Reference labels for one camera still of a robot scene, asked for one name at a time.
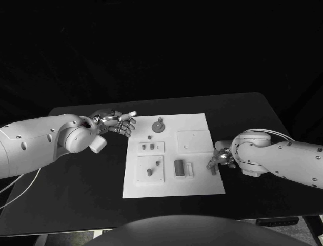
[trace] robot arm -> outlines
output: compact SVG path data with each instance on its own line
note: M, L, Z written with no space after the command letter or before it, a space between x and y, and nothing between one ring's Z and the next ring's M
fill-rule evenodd
M86 147L99 153L107 145L101 137L114 131L130 137L135 112L121 114L111 109L89 117L73 114L42 117L0 128L0 179L29 173L53 163L63 155Z
M271 172L323 189L323 146L293 140L272 144L265 132L244 132L232 142L216 142L215 147L208 168L218 163L235 167L236 162L245 175L259 177Z

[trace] black table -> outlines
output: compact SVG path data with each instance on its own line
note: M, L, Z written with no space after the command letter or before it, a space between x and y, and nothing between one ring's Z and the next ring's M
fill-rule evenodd
M213 142L233 139L251 128L288 134L259 93L63 107L49 115L89 116L101 108L124 113L135 110L138 116L205 113ZM104 137L108 145L99 154L86 148L42 168L29 191L3 210L0 236L111 229L176 214L235 220L323 214L321 189L271 173L249 177L241 168L226 166L221 166L225 195L122 199L127 138L112 132ZM9 200L26 189L35 175L29 173L17 182Z

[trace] white paper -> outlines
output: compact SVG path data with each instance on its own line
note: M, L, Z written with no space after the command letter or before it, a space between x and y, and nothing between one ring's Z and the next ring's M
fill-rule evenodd
M161 133L156 133L151 129L151 125L157 122L159 117L163 118L164 123L164 131ZM212 171L206 169L206 165L213 156L213 142L205 114L141 116L134 117L134 119L137 123L134 124L135 130L133 130L131 137L128 138L122 198L225 194L219 172L216 175L212 175ZM202 138L195 136L195 140L200 140L199 148L192 143L192 139L182 140L182 145L192 146L192 148L195 148L193 150L200 153L180 153L177 132L183 131L203 131ZM140 143L153 142L164 142L164 152L161 154L160 152L156 152L156 154L141 153ZM150 184L143 182L143 185L140 185L140 183L137 183L135 177L138 177L138 174L135 172L138 170L137 165L140 164L138 157L144 155L163 156L164 180L163 182ZM183 160L186 173L187 163L192 163L193 178L176 178L176 160Z

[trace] white cable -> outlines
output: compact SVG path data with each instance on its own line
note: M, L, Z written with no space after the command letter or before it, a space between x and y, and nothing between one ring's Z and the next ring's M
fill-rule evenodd
M35 181L36 181L36 179L37 179L37 175L36 175L36 177L35 177L35 179L33 179L33 181L32 181L32 183L30 183L30 186L32 186L32 184L35 183ZM27 186L27 188L24 189L24 191L20 193L20 195L6 204L6 205L3 205L1 207L0 207L0 209L1 208L4 208L9 204L11 204L17 199L19 199L19 197L24 194L24 192L29 190L29 188L30 188L30 186Z
M24 174L22 174L20 176L19 176L19 178L9 184L9 186L6 186L6 188L3 188L1 190L0 190L0 193L19 181L19 179L23 177L23 175Z
M251 132L251 131L262 131L262 132L268 132L268 133L272 133L272 134L281 136L285 140L294 141L294 139L293 139L291 137L288 137L288 136L284 135L283 133L275 132L275 131L272 131L272 130L267 130L267 129L249 129L249 130L246 130L245 132Z

